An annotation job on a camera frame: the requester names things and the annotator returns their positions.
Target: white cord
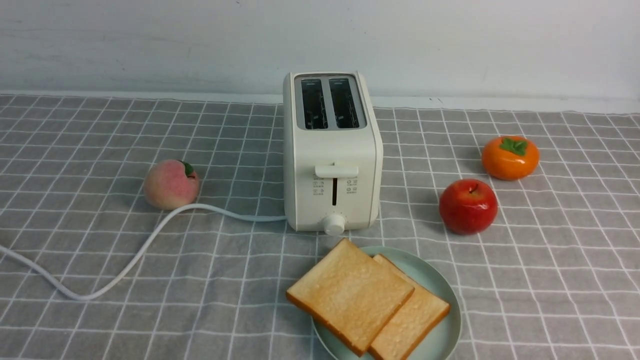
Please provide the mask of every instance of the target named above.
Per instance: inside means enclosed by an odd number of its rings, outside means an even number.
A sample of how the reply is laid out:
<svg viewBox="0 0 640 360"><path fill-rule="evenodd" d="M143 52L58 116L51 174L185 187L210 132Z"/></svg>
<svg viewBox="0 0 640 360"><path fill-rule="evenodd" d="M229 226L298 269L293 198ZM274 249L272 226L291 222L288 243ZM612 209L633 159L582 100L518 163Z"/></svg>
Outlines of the white cord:
<svg viewBox="0 0 640 360"><path fill-rule="evenodd" d="M11 251L11 250L7 249L6 247L4 247L2 245L0 245L0 252L4 252L10 258L16 259L17 261L20 261L21 263L27 265L28 267L30 267L33 270L36 270L37 272L42 274L47 280L49 280L49 282L51 284L53 284L53 286L55 286L58 290L60 290L67 297L69 297L69 298L71 298L73 300L80 300L80 301L93 300L93 299L103 295L105 292L109 291L113 286L115 286L115 284L118 283L118 281L122 280L122 278L124 278L127 275L127 273L131 270L131 268L138 262L138 260L140 260L142 255L144 255L144 253L145 253L145 251L147 251L147 248L149 247L149 245L151 245L151 243L156 238L156 235L158 235L158 233L160 233L162 228L166 225L167 222L169 222L169 220L171 220L175 215L178 215L179 213L181 213L181 212L183 212L185 210L189 210L189 209L211 210L211 211L214 211L214 212L217 212L217 213L221 213L222 215L226 215L228 217L236 218L238 220L250 221L250 222L282 221L282 220L286 220L286 218L287 218L287 217L253 217L253 216L248 216L248 215L238 215L238 214L234 214L234 213L232 213L230 211L227 211L225 209L221 209L221 208L218 208L216 206L205 205L205 204L188 204L188 205L182 206L180 208L177 208L177 209L173 210L171 213L169 213L169 215L167 215L162 220L162 222L158 225L158 227L156 227L154 232L149 236L149 238L147 239L145 244L142 245L142 248L140 248L140 250L138 251L136 256L118 274L118 276L115 277L115 279L113 279L109 284L105 285L102 289L96 291L95 293L89 294L89 295L78 295L78 294L74 293L73 291L69 290L67 287L62 285L62 283L60 283L58 280L56 280L56 278L54 278L53 275L51 275L47 270L44 270L40 265L34 263L33 261L25 258L24 256L14 252L14 251Z"/></svg>

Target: red apple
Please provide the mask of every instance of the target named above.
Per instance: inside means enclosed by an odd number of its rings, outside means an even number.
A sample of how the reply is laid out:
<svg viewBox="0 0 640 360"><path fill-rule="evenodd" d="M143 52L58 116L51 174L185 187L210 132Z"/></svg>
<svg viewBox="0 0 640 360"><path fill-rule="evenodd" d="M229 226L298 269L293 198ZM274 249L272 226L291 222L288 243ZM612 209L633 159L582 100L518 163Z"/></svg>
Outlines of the red apple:
<svg viewBox="0 0 640 360"><path fill-rule="evenodd" d="M459 235L484 231L498 214L498 199L491 187L477 179L450 184L440 196L440 216L444 225Z"/></svg>
<svg viewBox="0 0 640 360"><path fill-rule="evenodd" d="M163 160L149 170L143 190L149 204L174 210L191 204L198 197L200 179L189 163Z"/></svg>

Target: persimmon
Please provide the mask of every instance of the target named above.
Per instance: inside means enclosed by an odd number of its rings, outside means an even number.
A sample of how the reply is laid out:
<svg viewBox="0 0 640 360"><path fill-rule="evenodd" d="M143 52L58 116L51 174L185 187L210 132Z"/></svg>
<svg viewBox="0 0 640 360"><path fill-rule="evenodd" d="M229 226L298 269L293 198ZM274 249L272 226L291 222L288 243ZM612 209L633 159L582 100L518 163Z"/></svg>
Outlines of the persimmon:
<svg viewBox="0 0 640 360"><path fill-rule="evenodd" d="M482 152L482 164L489 175L514 181L533 173L540 162L536 144L522 136L499 136Z"/></svg>

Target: baseboard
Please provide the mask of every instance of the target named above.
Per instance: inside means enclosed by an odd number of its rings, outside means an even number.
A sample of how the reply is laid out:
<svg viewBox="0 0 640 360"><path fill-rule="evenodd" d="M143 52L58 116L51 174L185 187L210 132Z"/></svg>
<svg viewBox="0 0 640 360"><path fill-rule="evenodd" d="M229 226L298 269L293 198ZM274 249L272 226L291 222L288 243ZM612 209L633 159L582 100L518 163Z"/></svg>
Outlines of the baseboard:
<svg viewBox="0 0 640 360"><path fill-rule="evenodd" d="M0 94L125 97L137 99L175 99L180 101L249 102L280 104L281 95L203 94L186 92L87 92L87 91L1 91ZM579 111L584 113L640 113L640 100L607 99L538 99L504 97L377 97L371 98L379 108L424 108L507 111Z"/></svg>

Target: peach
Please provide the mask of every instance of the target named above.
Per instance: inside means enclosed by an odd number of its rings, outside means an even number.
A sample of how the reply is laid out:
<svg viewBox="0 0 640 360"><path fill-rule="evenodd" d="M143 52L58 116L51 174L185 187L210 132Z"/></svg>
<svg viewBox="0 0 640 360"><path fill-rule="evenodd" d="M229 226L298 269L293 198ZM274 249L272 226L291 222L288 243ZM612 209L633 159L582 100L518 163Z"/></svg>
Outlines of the peach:
<svg viewBox="0 0 640 360"><path fill-rule="evenodd" d="M149 204L162 210L174 210L195 201L200 191L200 179L189 163L163 160L151 167L143 190Z"/></svg>

